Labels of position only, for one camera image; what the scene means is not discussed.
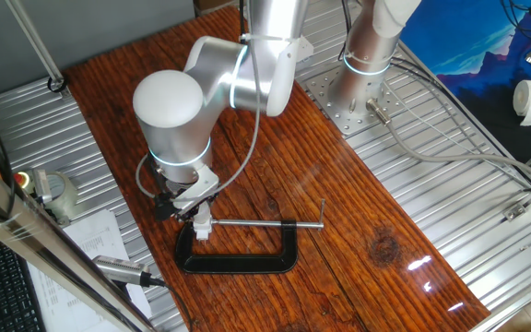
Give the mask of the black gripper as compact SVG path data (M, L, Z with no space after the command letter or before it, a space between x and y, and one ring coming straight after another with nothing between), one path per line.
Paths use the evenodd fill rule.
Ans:
M169 179L165 179L164 183L165 183L166 191L170 193L172 196L179 196L194 185L194 183L189 183L189 184L177 183ZM211 196L208 196L205 199L205 202L211 207L214 204L217 197L218 197L218 193L215 193ZM190 208L189 210L186 210L186 211L179 210L176 213L176 219L179 222L192 221L195 215L198 214L198 209L199 209L199 206Z

